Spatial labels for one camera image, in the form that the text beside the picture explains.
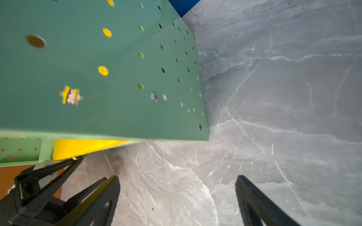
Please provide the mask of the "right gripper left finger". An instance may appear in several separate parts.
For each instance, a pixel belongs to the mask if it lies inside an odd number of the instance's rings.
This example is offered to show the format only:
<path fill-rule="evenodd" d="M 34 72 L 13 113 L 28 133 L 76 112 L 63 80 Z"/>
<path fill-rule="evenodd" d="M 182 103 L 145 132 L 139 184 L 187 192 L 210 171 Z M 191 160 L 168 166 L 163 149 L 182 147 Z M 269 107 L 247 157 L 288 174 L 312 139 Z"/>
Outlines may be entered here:
<path fill-rule="evenodd" d="M 110 226 L 120 194 L 117 176 L 112 176 L 85 201 L 56 223 L 57 226 Z"/>

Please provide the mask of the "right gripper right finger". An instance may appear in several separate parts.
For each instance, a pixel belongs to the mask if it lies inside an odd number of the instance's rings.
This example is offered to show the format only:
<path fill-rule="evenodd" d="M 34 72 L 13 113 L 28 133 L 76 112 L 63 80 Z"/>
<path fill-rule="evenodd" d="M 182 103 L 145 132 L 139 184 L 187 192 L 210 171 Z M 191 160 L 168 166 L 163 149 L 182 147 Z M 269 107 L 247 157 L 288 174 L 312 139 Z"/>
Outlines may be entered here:
<path fill-rule="evenodd" d="M 245 226 L 298 226 L 247 177 L 239 175 L 235 191 Z"/>

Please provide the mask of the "yellow book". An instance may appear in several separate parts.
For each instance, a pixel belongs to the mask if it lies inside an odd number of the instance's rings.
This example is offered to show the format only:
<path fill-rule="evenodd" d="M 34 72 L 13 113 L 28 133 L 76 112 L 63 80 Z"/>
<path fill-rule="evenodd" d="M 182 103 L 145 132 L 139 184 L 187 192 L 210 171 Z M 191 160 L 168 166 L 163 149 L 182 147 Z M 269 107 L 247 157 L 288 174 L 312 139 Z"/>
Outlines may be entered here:
<path fill-rule="evenodd" d="M 81 155 L 129 144 L 131 141 L 56 139 L 53 160 L 61 161 Z"/>

